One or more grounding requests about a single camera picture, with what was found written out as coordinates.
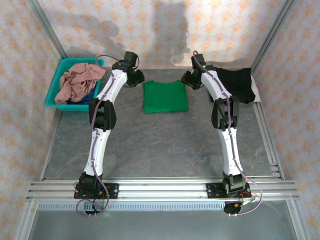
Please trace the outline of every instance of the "patterned wallpaper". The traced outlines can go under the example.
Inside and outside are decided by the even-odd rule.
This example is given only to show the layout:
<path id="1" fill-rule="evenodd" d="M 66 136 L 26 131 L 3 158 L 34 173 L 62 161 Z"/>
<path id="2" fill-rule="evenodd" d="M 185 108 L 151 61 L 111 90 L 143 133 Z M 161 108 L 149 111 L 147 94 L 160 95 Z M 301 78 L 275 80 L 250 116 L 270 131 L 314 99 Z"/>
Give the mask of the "patterned wallpaper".
<path id="1" fill-rule="evenodd" d="M 251 67 L 285 0 L 39 2 L 69 57 L 133 51 L 142 68 L 171 69 L 190 66 L 193 50 L 226 68 Z"/>
<path id="2" fill-rule="evenodd" d="M 11 240 L 53 134 L 45 97 L 60 57 L 26 0 L 0 5 L 0 239 Z"/>
<path id="3" fill-rule="evenodd" d="M 276 149 L 320 239 L 320 1 L 300 0 L 255 73 Z"/>

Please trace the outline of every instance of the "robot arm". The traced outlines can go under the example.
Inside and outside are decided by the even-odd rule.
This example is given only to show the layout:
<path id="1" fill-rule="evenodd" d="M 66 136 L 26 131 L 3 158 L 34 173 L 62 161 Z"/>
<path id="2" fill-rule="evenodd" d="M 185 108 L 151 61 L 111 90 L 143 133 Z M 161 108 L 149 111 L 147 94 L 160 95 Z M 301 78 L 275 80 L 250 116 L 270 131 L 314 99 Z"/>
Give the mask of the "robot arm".
<path id="1" fill-rule="evenodd" d="M 94 103 L 99 100 L 102 100 L 102 104 L 108 103 L 109 106 L 111 106 L 112 103 L 115 102 L 116 97 L 118 93 L 120 92 L 120 89 L 122 86 L 127 82 L 127 73 L 123 72 L 122 70 L 112 70 L 112 74 L 104 86 L 103 90 L 101 93 L 97 96 L 95 99 Z M 92 121 L 91 115 L 94 114 L 96 104 L 91 104 L 91 107 L 89 112 L 90 112 L 90 122 Z M 106 149 L 106 144 L 108 137 L 110 135 L 111 129 L 103 129 L 103 126 L 98 126 L 98 122 L 103 120 L 99 119 L 99 117 L 104 117 L 104 116 L 98 116 L 96 117 L 95 121 L 95 129 L 92 132 L 92 138 L 91 138 L 91 145 L 90 145 L 90 152 L 88 156 L 88 161 L 86 163 L 86 166 L 84 168 L 84 172 L 86 172 L 87 175 L 94 176 L 95 173 L 92 168 L 91 161 L 92 159 L 94 160 L 94 166 L 95 170 L 98 176 L 101 176 L 103 173 L 103 160 L 104 160 L 104 155 L 105 155 L 105 149 Z"/>
<path id="2" fill-rule="evenodd" d="M 213 71 L 213 70 L 210 70 L 209 72 L 218 80 L 223 91 L 227 94 L 227 96 L 229 98 L 231 98 L 232 95 L 226 90 L 224 85 L 221 83 L 221 81 L 217 75 L 217 72 Z M 223 105 L 225 105 L 224 100 L 227 99 L 226 96 L 222 94 L 222 91 L 220 90 L 218 84 L 215 81 L 213 81 L 212 77 L 209 76 L 208 73 L 205 72 L 201 75 L 201 82 L 208 89 L 214 102 L 217 102 L 217 101 L 221 102 L 221 103 L 223 102 Z M 214 118 L 217 115 L 217 113 L 213 113 L 212 118 Z M 217 128 L 217 131 L 220 136 L 221 143 L 222 143 L 222 151 L 223 151 L 223 159 L 224 159 L 223 172 L 228 176 L 239 175 L 240 171 L 237 168 L 235 161 L 233 159 L 233 152 L 232 152 L 232 146 L 231 146 L 229 132 L 226 131 L 226 126 L 224 129 L 222 129 L 222 127 L 220 127 L 220 128 L 216 127 L 216 128 Z M 242 171 L 243 169 L 240 164 L 238 147 L 237 147 L 237 138 L 236 138 L 237 129 L 235 127 L 231 127 L 231 133 L 232 133 L 232 137 L 233 137 L 233 148 L 234 148 L 234 153 L 235 153 L 235 160 Z"/>
<path id="3" fill-rule="evenodd" d="M 203 71 L 197 61 L 212 75 Z M 223 189 L 226 194 L 237 193 L 246 186 L 246 181 L 242 176 L 243 171 L 239 160 L 237 147 L 237 120 L 239 115 L 239 99 L 232 96 L 221 83 L 215 68 L 206 65 L 202 54 L 191 57 L 193 72 L 187 71 L 181 78 L 181 82 L 197 90 L 203 84 L 214 100 L 211 115 L 212 125 L 217 129 L 223 151 Z M 230 102 L 230 120 L 228 118 L 227 98 Z M 231 121 L 230 132 L 228 131 L 229 121 Z"/>
<path id="4" fill-rule="evenodd" d="M 129 87 L 135 87 L 145 80 L 137 67 L 138 55 L 127 51 L 124 59 L 112 65 L 111 76 L 97 98 L 89 101 L 89 121 L 92 126 L 92 137 L 88 160 L 84 172 L 75 186 L 74 198 L 93 199 L 102 190 L 101 179 L 103 174 L 103 159 L 106 144 L 111 130 L 115 127 L 117 116 L 114 108 L 116 97 L 127 83 Z"/>

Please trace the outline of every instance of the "pink cloth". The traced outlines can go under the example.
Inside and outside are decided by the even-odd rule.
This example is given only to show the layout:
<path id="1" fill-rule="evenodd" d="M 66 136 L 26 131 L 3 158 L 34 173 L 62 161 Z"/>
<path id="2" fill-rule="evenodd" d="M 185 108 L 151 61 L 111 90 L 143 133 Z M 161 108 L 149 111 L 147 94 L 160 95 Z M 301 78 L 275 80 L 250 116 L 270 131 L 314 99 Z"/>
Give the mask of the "pink cloth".
<path id="1" fill-rule="evenodd" d="M 56 104 L 67 104 L 68 100 L 79 102 L 90 94 L 106 70 L 101 67 L 85 63 L 73 65 L 60 78 L 60 92 L 55 96 Z"/>

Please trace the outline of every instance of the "plastic basket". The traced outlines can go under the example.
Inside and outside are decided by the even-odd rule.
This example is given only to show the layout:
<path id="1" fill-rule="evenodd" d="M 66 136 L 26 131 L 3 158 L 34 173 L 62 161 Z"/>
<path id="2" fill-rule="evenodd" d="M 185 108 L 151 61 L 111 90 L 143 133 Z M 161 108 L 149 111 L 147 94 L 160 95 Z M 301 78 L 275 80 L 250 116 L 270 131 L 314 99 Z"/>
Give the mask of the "plastic basket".
<path id="1" fill-rule="evenodd" d="M 48 95 L 45 99 L 46 105 L 48 105 L 49 107 L 55 107 L 57 109 L 60 109 L 61 111 L 70 111 L 70 112 L 88 112 L 89 111 L 88 104 L 56 104 L 55 103 L 55 97 L 60 91 L 61 76 L 65 72 L 68 72 L 73 65 L 79 64 L 79 63 L 96 64 L 96 60 L 94 57 L 71 57 L 71 58 L 62 59 L 54 75 Z M 105 62 L 103 59 L 98 59 L 98 63 L 100 66 L 103 66 Z M 94 96 L 93 96 L 94 98 L 99 93 L 100 85 L 101 85 L 101 80 L 96 82 Z"/>

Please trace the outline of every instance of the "folded green cloth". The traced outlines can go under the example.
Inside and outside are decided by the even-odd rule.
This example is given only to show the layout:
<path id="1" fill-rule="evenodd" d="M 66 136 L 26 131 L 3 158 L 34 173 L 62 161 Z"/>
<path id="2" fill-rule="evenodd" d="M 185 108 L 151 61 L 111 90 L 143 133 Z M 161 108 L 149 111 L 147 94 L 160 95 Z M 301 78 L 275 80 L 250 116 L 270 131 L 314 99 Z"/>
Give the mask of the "folded green cloth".
<path id="1" fill-rule="evenodd" d="M 144 82 L 143 107 L 145 114 L 186 112 L 189 109 L 186 86 L 178 80 L 169 83 Z"/>

